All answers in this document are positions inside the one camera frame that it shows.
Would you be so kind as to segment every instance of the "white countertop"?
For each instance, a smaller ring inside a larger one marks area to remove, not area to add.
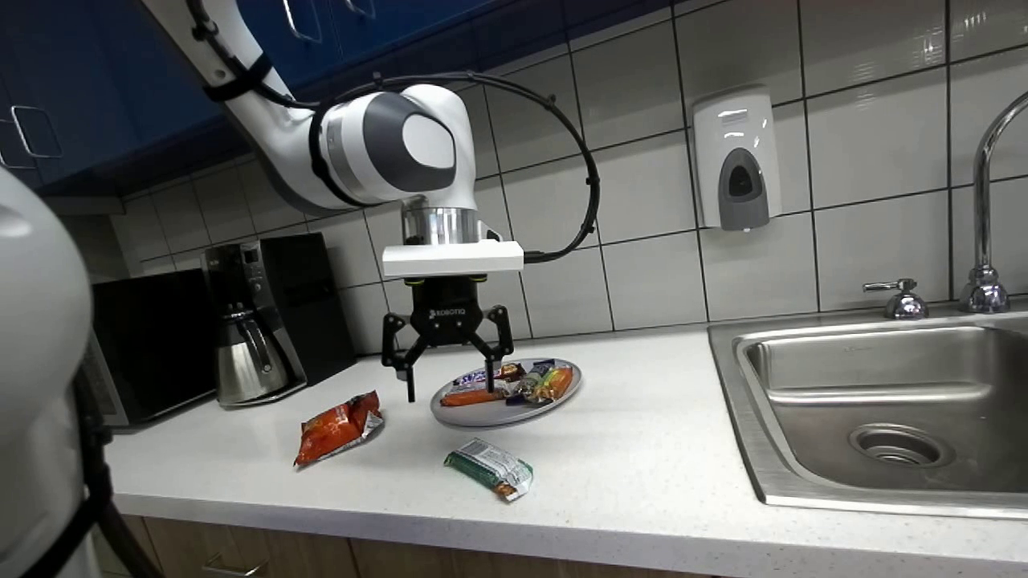
[[[419,362],[419,403],[379,359],[279,405],[199,405],[108,448],[121,513],[753,578],[1028,574],[1028,525],[767,509],[736,451],[702,330],[522,345],[583,373],[564,408],[500,430],[452,430],[426,403],[482,365]],[[298,423],[377,389],[384,430],[292,471]],[[537,469],[500,505],[444,457],[468,438]]]

